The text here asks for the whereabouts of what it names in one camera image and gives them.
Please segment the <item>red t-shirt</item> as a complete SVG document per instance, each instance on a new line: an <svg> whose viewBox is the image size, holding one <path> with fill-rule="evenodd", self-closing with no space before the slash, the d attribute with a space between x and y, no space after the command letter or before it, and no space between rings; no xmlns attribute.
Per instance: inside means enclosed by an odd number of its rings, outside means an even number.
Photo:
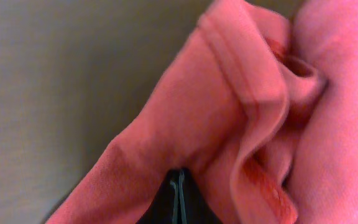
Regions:
<svg viewBox="0 0 358 224"><path fill-rule="evenodd" d="M222 223L358 223L358 1L215 1L49 223L137 223L188 169Z"/></svg>

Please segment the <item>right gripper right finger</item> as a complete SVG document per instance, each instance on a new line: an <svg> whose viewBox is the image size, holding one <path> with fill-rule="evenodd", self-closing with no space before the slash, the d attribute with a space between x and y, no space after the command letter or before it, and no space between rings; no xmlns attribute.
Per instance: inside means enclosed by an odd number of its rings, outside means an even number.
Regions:
<svg viewBox="0 0 358 224"><path fill-rule="evenodd" d="M210 209L188 169L180 170L178 186L182 224L222 224Z"/></svg>

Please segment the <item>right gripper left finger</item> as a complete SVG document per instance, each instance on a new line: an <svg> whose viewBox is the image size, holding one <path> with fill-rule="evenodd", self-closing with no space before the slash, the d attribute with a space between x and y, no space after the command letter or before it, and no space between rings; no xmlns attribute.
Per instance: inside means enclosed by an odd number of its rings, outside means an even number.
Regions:
<svg viewBox="0 0 358 224"><path fill-rule="evenodd" d="M179 171L170 170L161 183L152 203L137 224L177 224L179 211Z"/></svg>

